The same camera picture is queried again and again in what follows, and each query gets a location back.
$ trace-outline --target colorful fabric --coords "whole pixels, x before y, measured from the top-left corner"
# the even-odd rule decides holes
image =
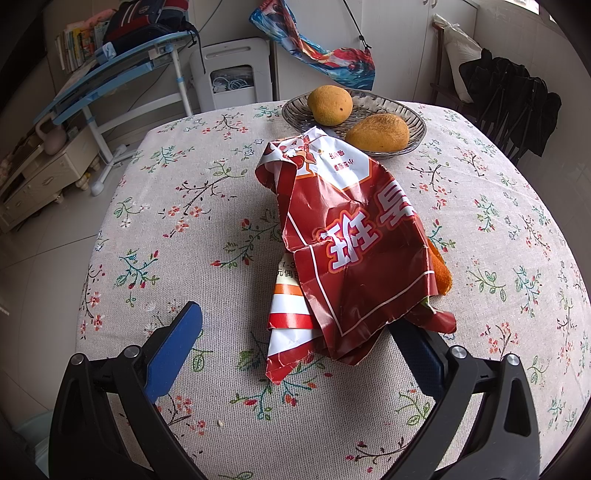
[[[380,478],[433,408],[386,333],[356,367],[315,355],[280,385],[265,377],[284,246],[276,197],[254,169],[269,140],[297,134],[281,105],[208,112],[148,133],[96,241],[77,349],[113,357],[196,301],[203,334],[157,405],[208,478]],[[591,309],[579,269],[544,203],[481,132],[456,112],[408,106],[427,134],[381,163],[452,272],[451,292],[433,300],[457,319],[444,338],[474,356],[521,357],[543,468],[591,394]],[[478,402],[444,463],[461,451]],[[145,464],[116,400],[113,411]]]
[[[329,51],[308,40],[298,32],[296,18],[285,0],[265,0],[249,20],[295,58],[335,82],[349,88],[372,89],[375,66],[369,49],[337,48]]]

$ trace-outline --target backpack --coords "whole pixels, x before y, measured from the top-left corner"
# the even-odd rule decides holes
[[[189,31],[197,36],[199,50],[201,50],[201,39],[197,28],[186,20],[188,10],[188,0],[123,2],[107,26],[104,43],[111,42],[119,55],[163,35]]]

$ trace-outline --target desk leg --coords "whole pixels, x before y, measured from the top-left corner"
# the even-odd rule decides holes
[[[105,161],[107,163],[112,163],[113,154],[107,146],[107,142],[105,142],[105,139],[99,133],[99,127],[96,125],[95,117],[93,117],[92,113],[90,113],[90,109],[88,108],[88,106],[82,107],[82,112],[84,113],[86,123],[88,124],[90,131],[92,132],[92,136],[95,138],[96,143],[99,146],[100,152],[103,154],[103,157],[105,158]]]
[[[185,114],[187,116],[191,116],[193,114],[193,111],[191,110],[191,104],[189,103],[189,98],[187,97],[187,88],[184,84],[183,73],[181,72],[181,63],[178,60],[178,51],[176,45],[174,46],[171,55],[173,57],[174,71],[177,73],[178,91],[180,92],[181,98],[183,99]]]

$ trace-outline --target cabinet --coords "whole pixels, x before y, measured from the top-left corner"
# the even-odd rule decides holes
[[[349,0],[361,31],[372,46],[376,68],[373,93],[394,100],[428,101],[437,58],[437,36],[431,27],[433,14],[459,23],[466,33],[473,34],[476,4],[472,2]],[[289,5],[300,34],[322,47],[362,48],[342,0],[298,0]],[[334,83],[281,46],[276,46],[274,61],[279,100],[289,100],[320,85]],[[451,79],[449,64],[444,72]]]
[[[0,229],[9,231],[32,213],[57,198],[93,164],[99,152],[89,127],[50,156],[42,146],[33,151],[0,187]]]

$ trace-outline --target crumpled snack bag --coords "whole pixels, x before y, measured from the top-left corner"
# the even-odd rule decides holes
[[[423,224],[380,163],[314,127],[269,143],[255,173],[277,195],[298,275],[286,282],[280,265],[269,316],[272,381],[312,352],[357,364],[382,328],[402,316],[455,331],[453,314],[428,302],[439,292]],[[282,262],[291,265],[291,256]]]

